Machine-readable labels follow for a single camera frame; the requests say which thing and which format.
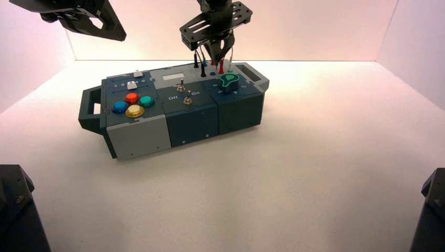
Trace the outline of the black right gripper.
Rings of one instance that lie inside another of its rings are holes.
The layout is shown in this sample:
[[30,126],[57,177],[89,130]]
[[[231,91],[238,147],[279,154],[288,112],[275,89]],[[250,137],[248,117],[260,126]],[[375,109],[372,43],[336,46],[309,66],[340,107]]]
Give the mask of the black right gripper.
[[215,66],[234,43],[234,29],[251,21],[253,11],[240,1],[199,1],[201,13],[179,29],[189,50],[204,46]]

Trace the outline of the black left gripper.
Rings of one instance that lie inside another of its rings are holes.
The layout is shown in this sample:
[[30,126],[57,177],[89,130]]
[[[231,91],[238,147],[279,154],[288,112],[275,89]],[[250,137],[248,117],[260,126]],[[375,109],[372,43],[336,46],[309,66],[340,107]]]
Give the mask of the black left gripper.
[[65,29],[74,33],[117,41],[126,39],[126,32],[111,3],[107,0],[9,0],[9,2],[29,12],[39,13],[42,20],[48,23],[57,21],[62,13],[89,6],[93,16],[102,22],[101,28],[95,26],[87,17],[80,20],[60,18],[60,23]]

